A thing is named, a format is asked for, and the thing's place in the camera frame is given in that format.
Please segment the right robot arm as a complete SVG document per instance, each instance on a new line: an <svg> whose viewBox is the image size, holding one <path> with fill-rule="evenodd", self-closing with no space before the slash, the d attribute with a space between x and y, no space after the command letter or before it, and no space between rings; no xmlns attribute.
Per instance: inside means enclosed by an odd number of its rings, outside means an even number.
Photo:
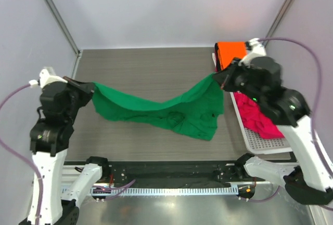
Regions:
<svg viewBox="0 0 333 225"><path fill-rule="evenodd" d="M252 99L288 141L297 166L283 166L246 153L235 162L240 181L261 178L283 187L300 204L325 206L332 202L331 166L322 162L320 140L311 131L311 111L301 93L282 85L282 67L273 58L255 57L249 64L235 58L213 79L227 92Z"/></svg>

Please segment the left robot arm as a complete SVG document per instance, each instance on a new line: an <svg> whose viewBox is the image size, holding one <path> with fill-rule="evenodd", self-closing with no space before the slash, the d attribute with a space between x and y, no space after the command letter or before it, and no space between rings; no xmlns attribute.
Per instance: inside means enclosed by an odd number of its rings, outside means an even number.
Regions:
<svg viewBox="0 0 333 225"><path fill-rule="evenodd" d="M61 177L73 125L80 108L92 99L95 85L68 77L39 82L41 105L36 124L30 131L34 166L33 195L28 216L21 224L76 224L80 206L96 182L110 179L104 157L91 156L82 172L62 193Z"/></svg>

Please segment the green t-shirt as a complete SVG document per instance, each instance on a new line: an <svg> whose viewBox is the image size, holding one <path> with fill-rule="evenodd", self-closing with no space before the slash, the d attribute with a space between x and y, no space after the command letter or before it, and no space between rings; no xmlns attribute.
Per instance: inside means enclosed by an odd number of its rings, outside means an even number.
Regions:
<svg viewBox="0 0 333 225"><path fill-rule="evenodd" d="M224 114L224 93L210 74L187 92L154 102L95 83L96 113L112 122L145 123L195 139L210 141Z"/></svg>

